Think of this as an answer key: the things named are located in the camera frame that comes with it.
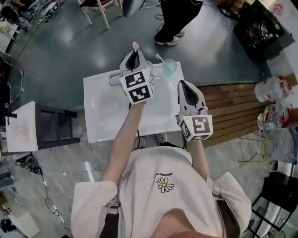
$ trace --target standing person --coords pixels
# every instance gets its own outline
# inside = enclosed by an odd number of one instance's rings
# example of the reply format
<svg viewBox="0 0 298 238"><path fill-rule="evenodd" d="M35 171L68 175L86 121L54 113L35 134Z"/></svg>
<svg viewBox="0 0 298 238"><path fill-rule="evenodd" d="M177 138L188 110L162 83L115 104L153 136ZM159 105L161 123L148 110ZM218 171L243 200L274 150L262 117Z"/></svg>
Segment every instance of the standing person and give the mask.
<svg viewBox="0 0 298 238"><path fill-rule="evenodd" d="M155 35L159 45L175 46L178 37L184 36L183 28L201 11L203 1L200 0L160 0L164 25Z"/></svg>
<svg viewBox="0 0 298 238"><path fill-rule="evenodd" d="M100 181L75 185L74 238L239 237L251 203L230 173L211 180L201 141L190 143L190 155L159 135L160 146L132 152L145 104L131 106ZM223 222L223 200L238 234Z"/></svg>

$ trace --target chair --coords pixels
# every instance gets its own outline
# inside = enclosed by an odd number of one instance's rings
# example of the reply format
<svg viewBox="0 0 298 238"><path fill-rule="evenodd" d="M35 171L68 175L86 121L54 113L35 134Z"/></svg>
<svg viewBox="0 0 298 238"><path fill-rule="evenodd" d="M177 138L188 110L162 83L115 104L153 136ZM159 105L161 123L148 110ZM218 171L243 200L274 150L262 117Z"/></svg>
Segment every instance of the chair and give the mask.
<svg viewBox="0 0 298 238"><path fill-rule="evenodd" d="M110 26L108 25L108 20L106 18L105 15L105 8L109 5L117 5L120 8L121 11L121 16L122 16L122 4L121 4L121 0L86 0L83 3L81 3L81 0L77 0L85 17L87 17L89 24L92 25L92 22L88 16L88 11L87 11L87 7L90 7L91 9L95 9L95 10L100 10L102 17L103 17L103 21L106 24L107 29L110 29Z"/></svg>

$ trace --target white sink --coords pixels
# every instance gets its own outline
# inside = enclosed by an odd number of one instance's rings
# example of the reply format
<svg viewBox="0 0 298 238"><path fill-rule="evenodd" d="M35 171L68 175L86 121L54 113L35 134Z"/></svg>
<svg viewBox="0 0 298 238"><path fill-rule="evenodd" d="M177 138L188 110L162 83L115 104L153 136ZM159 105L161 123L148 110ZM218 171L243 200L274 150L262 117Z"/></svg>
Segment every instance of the white sink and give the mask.
<svg viewBox="0 0 298 238"><path fill-rule="evenodd" d="M121 85L110 86L109 78L119 70L84 78L84 106L89 143L114 140L129 111L129 100ZM141 136L179 131L175 115L180 111L177 85L184 80L180 62L170 78L163 78L162 64L155 64L154 96L147 101L139 125Z"/></svg>

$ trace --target small table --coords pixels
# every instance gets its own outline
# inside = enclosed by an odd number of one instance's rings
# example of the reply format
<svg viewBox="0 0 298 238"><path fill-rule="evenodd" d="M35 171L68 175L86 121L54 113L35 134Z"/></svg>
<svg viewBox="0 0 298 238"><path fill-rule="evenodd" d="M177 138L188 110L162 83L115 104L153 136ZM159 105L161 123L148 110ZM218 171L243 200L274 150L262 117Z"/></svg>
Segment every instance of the small table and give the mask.
<svg viewBox="0 0 298 238"><path fill-rule="evenodd" d="M31 152L80 142L73 138L71 118L76 112L27 103L6 119L8 152Z"/></svg>
<svg viewBox="0 0 298 238"><path fill-rule="evenodd" d="M114 140L129 111L129 99L122 86L110 86L114 70L84 78L84 107L89 143ZM139 125L140 136L180 131L175 115L180 111L177 86L184 80L181 64L170 78L163 76L162 64L155 64L154 96L147 101Z"/></svg>

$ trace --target shoe sole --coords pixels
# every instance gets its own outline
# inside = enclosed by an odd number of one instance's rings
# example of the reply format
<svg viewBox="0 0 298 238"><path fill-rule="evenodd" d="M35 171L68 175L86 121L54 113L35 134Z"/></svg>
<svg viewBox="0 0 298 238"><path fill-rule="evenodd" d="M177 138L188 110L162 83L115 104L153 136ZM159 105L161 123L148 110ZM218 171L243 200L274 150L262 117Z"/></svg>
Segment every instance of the shoe sole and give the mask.
<svg viewBox="0 0 298 238"><path fill-rule="evenodd" d="M175 44L170 44L170 43L168 43L168 42L166 42L166 43L162 43L162 42L157 42L157 41L156 41L156 43L159 44L159 45L161 45L161 46L162 46L162 45L175 46L175 45L178 44L178 42L176 42Z"/></svg>

